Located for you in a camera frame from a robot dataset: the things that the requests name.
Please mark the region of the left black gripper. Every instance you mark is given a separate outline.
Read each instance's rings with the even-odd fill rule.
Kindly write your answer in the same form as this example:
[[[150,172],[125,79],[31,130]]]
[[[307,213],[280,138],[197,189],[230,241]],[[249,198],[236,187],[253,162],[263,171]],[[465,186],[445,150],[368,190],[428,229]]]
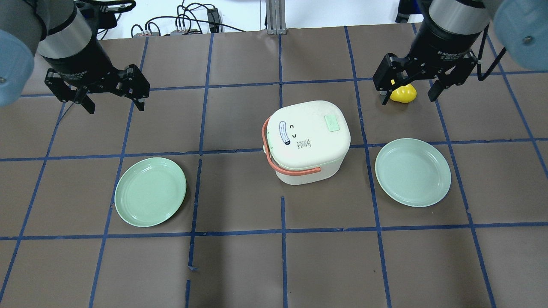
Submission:
[[[119,71],[96,39],[68,58],[45,60],[51,66],[45,85],[59,101],[73,102],[94,114],[95,104],[88,93],[112,93],[131,99],[139,111],[144,111],[149,81],[137,65]]]

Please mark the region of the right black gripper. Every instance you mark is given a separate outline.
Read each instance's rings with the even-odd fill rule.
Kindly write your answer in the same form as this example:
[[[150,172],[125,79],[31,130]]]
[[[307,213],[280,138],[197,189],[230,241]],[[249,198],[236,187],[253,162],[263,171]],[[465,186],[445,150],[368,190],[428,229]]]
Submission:
[[[478,33],[461,35],[451,33],[433,21],[424,21],[411,44],[407,58],[387,53],[378,65],[372,80],[375,89],[387,104],[390,95],[406,85],[407,76],[417,75],[419,80],[437,77],[427,95],[435,102],[449,87],[462,85],[477,65],[477,57],[471,50]]]

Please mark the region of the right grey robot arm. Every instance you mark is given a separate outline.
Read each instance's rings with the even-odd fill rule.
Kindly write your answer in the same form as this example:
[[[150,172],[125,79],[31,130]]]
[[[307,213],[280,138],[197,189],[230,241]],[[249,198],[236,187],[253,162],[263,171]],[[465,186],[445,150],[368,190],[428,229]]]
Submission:
[[[521,67],[547,70],[547,12],[545,0],[417,0],[423,21],[409,53],[385,54],[372,80],[386,104],[391,94],[415,80],[433,80],[427,95],[435,101],[451,86],[460,86],[477,70],[487,78],[505,54]],[[482,53],[472,45],[485,41],[493,29],[503,45],[482,73]]]

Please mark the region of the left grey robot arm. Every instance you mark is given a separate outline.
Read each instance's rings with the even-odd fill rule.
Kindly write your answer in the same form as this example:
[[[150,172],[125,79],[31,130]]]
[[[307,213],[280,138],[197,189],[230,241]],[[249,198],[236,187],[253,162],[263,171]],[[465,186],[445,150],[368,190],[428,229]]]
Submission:
[[[134,0],[3,0],[1,2],[1,106],[14,103],[33,73],[35,55],[49,65],[44,83],[57,98],[95,111],[90,93],[131,99],[139,111],[149,82],[137,67],[117,69],[97,39],[117,25],[116,14]]]

